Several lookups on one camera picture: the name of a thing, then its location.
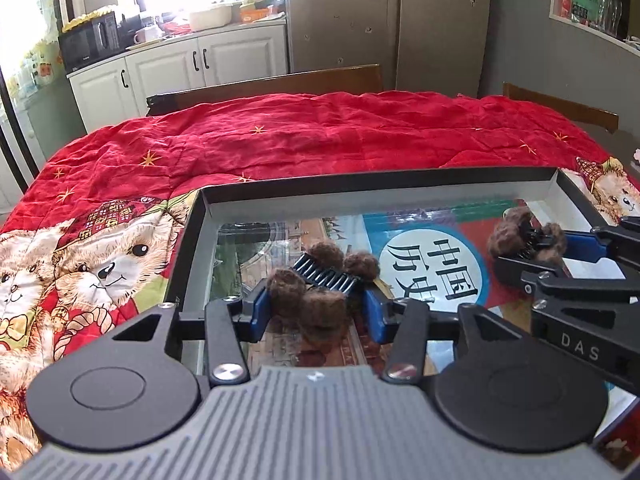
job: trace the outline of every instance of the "brown pom-pom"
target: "brown pom-pom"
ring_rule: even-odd
[[[343,293],[323,288],[308,290],[300,307],[300,332],[312,345],[333,346],[347,329],[347,304]]]
[[[522,224],[522,222],[530,222],[533,214],[526,206],[512,207],[504,212],[504,220],[506,222],[512,222],[516,225]]]
[[[542,249],[535,256],[537,262],[545,262],[556,266],[562,266],[562,256],[555,248]]]
[[[562,228],[556,223],[549,223],[542,228],[542,232],[547,236],[552,236],[554,238],[552,248],[558,251],[559,254],[564,254],[566,251],[566,235]]]
[[[524,240],[520,237],[518,225],[512,222],[498,222],[487,241],[487,250],[494,258],[517,254],[524,249]]]
[[[358,276],[365,282],[372,282],[380,275],[380,264],[373,254],[359,251],[347,254],[344,259],[344,272]]]
[[[275,315],[296,317],[306,292],[306,283],[291,269],[275,269],[267,279],[267,291]]]
[[[344,253],[333,242],[316,242],[307,251],[307,253],[321,267],[331,267],[332,269],[342,270],[342,261]]]

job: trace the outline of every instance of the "cabinet door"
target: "cabinet door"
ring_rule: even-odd
[[[69,81],[87,133],[141,116],[124,59],[90,68]]]
[[[204,86],[198,40],[160,44],[130,54],[127,66],[138,108],[145,114],[147,97]]]
[[[287,73],[284,25],[219,32],[198,42],[207,86]]]

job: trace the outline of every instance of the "stainless steel refrigerator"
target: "stainless steel refrigerator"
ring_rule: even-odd
[[[292,72],[380,63],[387,89],[478,94],[490,0],[288,0]]]

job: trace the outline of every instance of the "chair backrest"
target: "chair backrest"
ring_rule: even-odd
[[[592,108],[587,105],[574,103],[573,101],[566,101],[551,95],[533,92],[526,88],[520,88],[519,86],[512,85],[511,83],[503,83],[502,95],[513,99],[514,101],[530,101],[532,103],[546,106],[564,115],[570,121],[595,124],[596,126],[603,127],[610,134],[618,129],[618,116],[611,112],[600,110],[599,108]]]
[[[146,104],[149,106],[147,116],[156,116],[185,110],[201,103],[219,103],[229,99],[265,94],[322,95],[331,92],[347,92],[359,95],[382,91],[380,65],[374,64],[280,75],[185,92],[154,95],[146,99]]]

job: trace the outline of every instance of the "orange container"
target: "orange container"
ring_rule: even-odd
[[[255,20],[266,18],[271,14],[272,7],[269,6],[267,9],[240,9],[240,20],[243,23],[251,23]]]

